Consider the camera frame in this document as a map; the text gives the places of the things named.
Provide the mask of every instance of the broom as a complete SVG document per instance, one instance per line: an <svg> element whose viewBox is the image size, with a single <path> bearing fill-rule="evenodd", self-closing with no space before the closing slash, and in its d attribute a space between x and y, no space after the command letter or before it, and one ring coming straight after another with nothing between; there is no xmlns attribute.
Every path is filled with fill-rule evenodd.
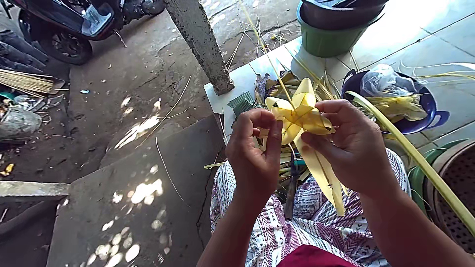
<svg viewBox="0 0 475 267"><path fill-rule="evenodd" d="M0 69L0 84L39 98L45 98L39 93L56 94L64 83L52 76Z"/></svg>

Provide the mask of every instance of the concrete ledge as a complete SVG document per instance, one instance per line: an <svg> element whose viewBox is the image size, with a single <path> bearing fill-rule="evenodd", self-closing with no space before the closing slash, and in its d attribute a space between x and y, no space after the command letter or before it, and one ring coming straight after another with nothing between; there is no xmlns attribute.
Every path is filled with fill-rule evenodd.
<svg viewBox="0 0 475 267"><path fill-rule="evenodd" d="M68 189L67 183L0 181L0 203L58 200Z"/></svg>

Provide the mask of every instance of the person's left hand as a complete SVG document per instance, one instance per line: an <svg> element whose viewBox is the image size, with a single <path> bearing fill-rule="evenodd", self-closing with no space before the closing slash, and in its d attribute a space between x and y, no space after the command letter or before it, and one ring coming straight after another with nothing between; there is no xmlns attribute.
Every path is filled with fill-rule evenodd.
<svg viewBox="0 0 475 267"><path fill-rule="evenodd" d="M259 136L257 127L270 129L266 151L255 148L253 136ZM276 189L280 167L282 121L263 108L252 109L239 115L226 156L234 171L236 189L233 199L259 211Z"/></svg>

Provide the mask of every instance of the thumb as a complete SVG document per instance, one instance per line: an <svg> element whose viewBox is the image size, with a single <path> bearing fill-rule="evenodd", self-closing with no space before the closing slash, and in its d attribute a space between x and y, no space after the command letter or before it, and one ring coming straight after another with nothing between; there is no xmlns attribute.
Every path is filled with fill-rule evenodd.
<svg viewBox="0 0 475 267"><path fill-rule="evenodd" d="M266 160L271 162L280 162L280 143L282 141L281 120L276 120L270 127L267 135Z"/></svg>
<svg viewBox="0 0 475 267"><path fill-rule="evenodd" d="M304 132L301 135L302 141L309 144L316 151L320 152L330 164L340 161L346 154L346 151L333 145L323 136L315 135L310 132Z"/></svg>

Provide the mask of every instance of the lap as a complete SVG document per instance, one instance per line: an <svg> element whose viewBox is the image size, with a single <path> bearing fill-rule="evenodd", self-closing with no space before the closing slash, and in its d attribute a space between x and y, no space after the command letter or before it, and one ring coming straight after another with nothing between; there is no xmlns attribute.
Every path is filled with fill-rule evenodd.
<svg viewBox="0 0 475 267"><path fill-rule="evenodd" d="M410 194L404 165L387 149L388 158L401 188ZM229 206L236 180L229 162L216 173L211 196L211 232ZM357 192L343 196L345 216L337 216L334 206L321 193L313 177L302 184L294 201L294 219L284 219L282 205L275 195L256 219L247 255L248 266L275 266L300 245L319 247L354 264L386 265L372 239Z"/></svg>

